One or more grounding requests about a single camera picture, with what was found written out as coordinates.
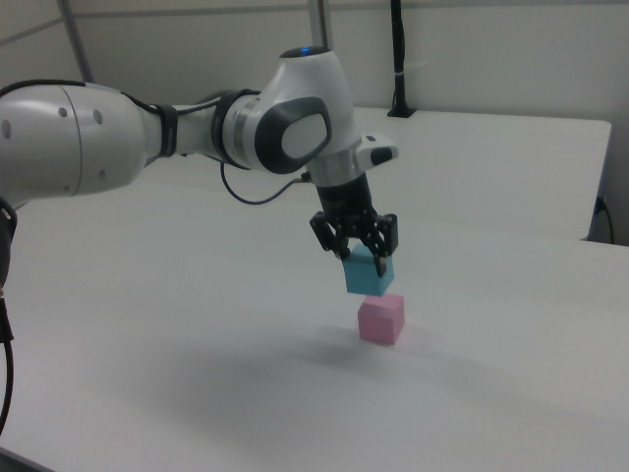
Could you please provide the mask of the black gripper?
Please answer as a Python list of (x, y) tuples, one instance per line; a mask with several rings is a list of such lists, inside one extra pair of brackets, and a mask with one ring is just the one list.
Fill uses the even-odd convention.
[(398, 247), (398, 219), (393, 213), (375, 212), (367, 175), (316, 190), (322, 211), (311, 218), (310, 226), (323, 250), (345, 261), (351, 254), (349, 238), (361, 239), (372, 254), (376, 274), (385, 275), (387, 261)]

